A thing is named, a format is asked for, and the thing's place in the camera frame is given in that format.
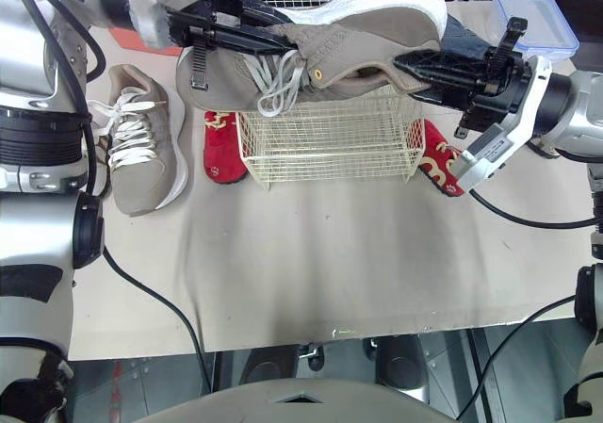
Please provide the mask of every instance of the white shoe sole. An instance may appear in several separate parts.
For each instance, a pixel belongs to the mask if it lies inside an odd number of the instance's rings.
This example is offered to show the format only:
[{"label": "white shoe sole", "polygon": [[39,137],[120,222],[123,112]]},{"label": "white shoe sole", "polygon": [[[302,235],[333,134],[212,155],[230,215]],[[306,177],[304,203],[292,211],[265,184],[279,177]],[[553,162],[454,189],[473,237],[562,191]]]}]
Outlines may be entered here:
[{"label": "white shoe sole", "polygon": [[185,122],[185,104],[175,90],[163,88],[168,93],[168,104],[170,108],[170,134],[171,146],[176,155],[176,177],[171,186],[170,192],[155,209],[160,209],[173,202],[185,189],[188,181],[188,164],[184,153],[178,144],[178,137],[182,131]]},{"label": "white shoe sole", "polygon": [[295,24],[331,24],[351,15],[382,8],[415,8],[428,15],[440,39],[444,36],[448,20],[445,0],[332,0],[316,8],[277,8]]}]

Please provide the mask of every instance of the red slipper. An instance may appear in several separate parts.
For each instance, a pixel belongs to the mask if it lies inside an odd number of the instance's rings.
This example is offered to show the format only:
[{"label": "red slipper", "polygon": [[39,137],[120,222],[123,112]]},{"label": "red slipper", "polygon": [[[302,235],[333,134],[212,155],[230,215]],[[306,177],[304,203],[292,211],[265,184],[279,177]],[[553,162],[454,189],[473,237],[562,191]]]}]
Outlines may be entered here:
[{"label": "red slipper", "polygon": [[235,112],[205,112],[204,168],[212,181],[222,185],[247,174],[238,152]]},{"label": "red slipper", "polygon": [[456,183],[456,177],[450,173],[450,166],[460,154],[461,151],[448,145],[435,125],[425,119],[425,153],[418,166],[449,197],[464,194]]}]

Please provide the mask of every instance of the beige sneaker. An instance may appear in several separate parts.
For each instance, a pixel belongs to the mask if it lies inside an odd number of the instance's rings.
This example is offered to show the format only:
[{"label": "beige sneaker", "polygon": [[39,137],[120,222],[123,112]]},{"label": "beige sneaker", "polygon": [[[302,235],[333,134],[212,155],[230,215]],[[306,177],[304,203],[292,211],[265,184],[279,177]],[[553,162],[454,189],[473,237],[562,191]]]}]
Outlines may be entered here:
[{"label": "beige sneaker", "polygon": [[162,208],[185,188],[188,166],[178,146],[185,107],[174,90],[132,65],[115,66],[109,76],[109,105],[89,101],[89,107],[109,117],[95,134],[113,137],[108,166],[115,204],[138,216]]},{"label": "beige sneaker", "polygon": [[193,106],[272,117],[296,102],[348,99],[392,84],[402,93],[428,87],[397,69],[393,58],[440,49],[444,0],[333,0],[282,10],[294,24],[268,27],[297,46],[282,56],[252,57],[223,48],[207,52],[207,90],[190,85],[192,48],[178,61],[178,92]]}]

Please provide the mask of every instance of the blue container lid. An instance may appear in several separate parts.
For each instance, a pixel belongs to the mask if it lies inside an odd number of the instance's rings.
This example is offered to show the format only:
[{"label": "blue container lid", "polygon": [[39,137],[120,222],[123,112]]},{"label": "blue container lid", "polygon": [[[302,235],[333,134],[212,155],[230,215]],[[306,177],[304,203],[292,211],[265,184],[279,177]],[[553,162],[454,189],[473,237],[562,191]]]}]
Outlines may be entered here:
[{"label": "blue container lid", "polygon": [[513,16],[528,20],[528,31],[515,46],[518,50],[572,50],[578,39],[555,0],[497,0],[505,25]]}]

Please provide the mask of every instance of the plastic container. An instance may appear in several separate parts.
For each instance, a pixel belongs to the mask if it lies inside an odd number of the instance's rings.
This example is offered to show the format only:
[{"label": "plastic container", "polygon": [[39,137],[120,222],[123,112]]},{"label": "plastic container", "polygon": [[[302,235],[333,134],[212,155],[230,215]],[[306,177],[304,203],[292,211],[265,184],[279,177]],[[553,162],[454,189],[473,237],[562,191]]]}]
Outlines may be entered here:
[{"label": "plastic container", "polygon": [[544,56],[552,62],[566,60],[579,42],[555,0],[495,0],[487,23],[490,41],[497,44],[513,16],[528,20],[528,31],[515,46],[524,58]]}]

